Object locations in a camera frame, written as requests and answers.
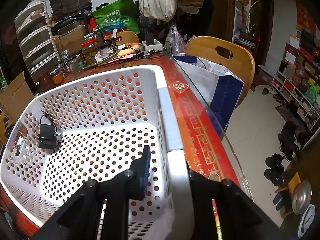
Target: white plastic basket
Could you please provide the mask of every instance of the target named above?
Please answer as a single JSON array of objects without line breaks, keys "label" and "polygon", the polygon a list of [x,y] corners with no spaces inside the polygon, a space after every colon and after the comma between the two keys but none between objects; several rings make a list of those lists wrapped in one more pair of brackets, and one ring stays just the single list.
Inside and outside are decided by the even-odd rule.
[{"label": "white plastic basket", "polygon": [[[53,115],[58,127],[57,150],[38,148],[42,110]],[[45,117],[42,122],[49,123]],[[19,154],[12,149],[17,140]],[[129,202],[129,238],[189,239],[193,205],[188,172],[159,66],[88,76],[32,100],[5,148],[1,184],[19,209],[42,226],[88,177],[113,178],[141,156],[144,145],[152,153],[148,189],[144,200]]]}]

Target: metal bolt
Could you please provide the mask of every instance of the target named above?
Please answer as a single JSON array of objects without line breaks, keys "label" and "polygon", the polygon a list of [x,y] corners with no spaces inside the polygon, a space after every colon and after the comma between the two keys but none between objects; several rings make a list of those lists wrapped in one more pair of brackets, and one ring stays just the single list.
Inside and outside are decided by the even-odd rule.
[{"label": "metal bolt", "polygon": [[132,177],[134,175],[134,172],[132,170],[125,170],[124,175],[126,177]]},{"label": "metal bolt", "polygon": [[222,181],[223,185],[226,185],[227,187],[230,187],[233,185],[233,181],[231,179],[224,179]]},{"label": "metal bolt", "polygon": [[87,186],[89,186],[89,187],[95,186],[96,183],[97,183],[97,181],[96,181],[96,180],[92,180],[92,179],[89,179],[89,180],[86,182]]}]

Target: black bag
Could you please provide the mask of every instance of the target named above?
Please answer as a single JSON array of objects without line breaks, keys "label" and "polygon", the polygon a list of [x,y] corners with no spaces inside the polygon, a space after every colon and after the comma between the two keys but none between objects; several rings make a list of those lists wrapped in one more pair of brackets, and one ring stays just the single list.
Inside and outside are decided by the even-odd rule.
[{"label": "black bag", "polygon": [[56,22],[80,9],[91,10],[91,0],[49,0]]}]

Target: black power adapter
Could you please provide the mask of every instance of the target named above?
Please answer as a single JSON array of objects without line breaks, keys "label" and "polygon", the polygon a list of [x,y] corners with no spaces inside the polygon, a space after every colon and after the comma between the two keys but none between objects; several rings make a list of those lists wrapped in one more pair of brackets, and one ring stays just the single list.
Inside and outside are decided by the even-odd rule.
[{"label": "black power adapter", "polygon": [[[41,119],[46,117],[51,124],[41,123]],[[46,150],[53,150],[59,146],[57,140],[57,126],[53,121],[51,114],[44,113],[40,118],[40,132],[38,134],[39,148]]]}]

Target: pink paper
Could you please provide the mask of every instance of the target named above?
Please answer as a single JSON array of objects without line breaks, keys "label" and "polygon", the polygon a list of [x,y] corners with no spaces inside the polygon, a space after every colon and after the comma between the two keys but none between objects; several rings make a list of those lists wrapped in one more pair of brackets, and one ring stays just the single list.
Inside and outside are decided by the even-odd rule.
[{"label": "pink paper", "polygon": [[135,55],[135,54],[132,53],[132,54],[129,54],[129,55],[125,55],[125,56],[123,56],[123,57],[117,57],[117,58],[109,61],[108,64],[109,64],[109,63],[112,63],[112,62],[117,62],[117,61],[119,61],[119,60],[123,60],[123,59],[127,59],[127,58],[132,58],[132,57],[134,57],[134,55]]}]

